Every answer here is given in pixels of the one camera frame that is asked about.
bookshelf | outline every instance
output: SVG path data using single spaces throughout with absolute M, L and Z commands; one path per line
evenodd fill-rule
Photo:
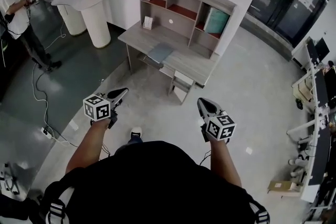
M 206 33 L 204 25 L 211 7 L 229 15 L 222 33 Z M 153 18 L 153 28 L 163 26 L 186 38 L 188 49 L 211 59 L 230 24 L 236 5 L 228 0 L 140 0 L 141 23 L 145 16 Z

white t-shirt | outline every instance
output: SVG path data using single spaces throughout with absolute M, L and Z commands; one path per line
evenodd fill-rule
M 0 0 L 0 11 L 3 17 L 5 17 L 8 8 L 19 0 Z M 9 33 L 14 39 L 17 39 L 29 26 L 29 18 L 27 9 L 22 7 L 19 9 L 11 23 L 8 24 Z

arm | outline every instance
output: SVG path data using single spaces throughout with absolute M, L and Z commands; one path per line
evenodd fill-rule
M 99 160 L 104 134 L 110 120 L 94 122 L 71 157 L 66 174 L 77 167 L 88 167 Z
M 16 13 L 19 9 L 21 9 L 23 6 L 27 5 L 29 3 L 28 0 L 20 0 L 18 3 L 13 3 L 11 6 L 9 6 L 6 14 L 11 15 L 13 13 Z
M 211 171 L 224 178 L 231 184 L 241 187 L 242 182 L 231 159 L 225 141 L 210 140 L 211 144 Z

floor outlet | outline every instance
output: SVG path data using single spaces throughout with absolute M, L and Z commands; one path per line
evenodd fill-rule
M 46 133 L 45 133 L 45 129 L 44 129 L 43 127 L 41 128 L 41 132 L 42 132 L 47 138 L 49 138 L 49 139 L 52 138 L 52 136 L 51 136 L 51 134 L 50 134 L 49 132 L 46 132 Z

power strip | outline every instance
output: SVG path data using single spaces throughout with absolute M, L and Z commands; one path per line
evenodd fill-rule
M 41 128 L 41 132 L 48 138 L 48 139 L 52 139 L 52 135 L 45 129 L 45 128 Z

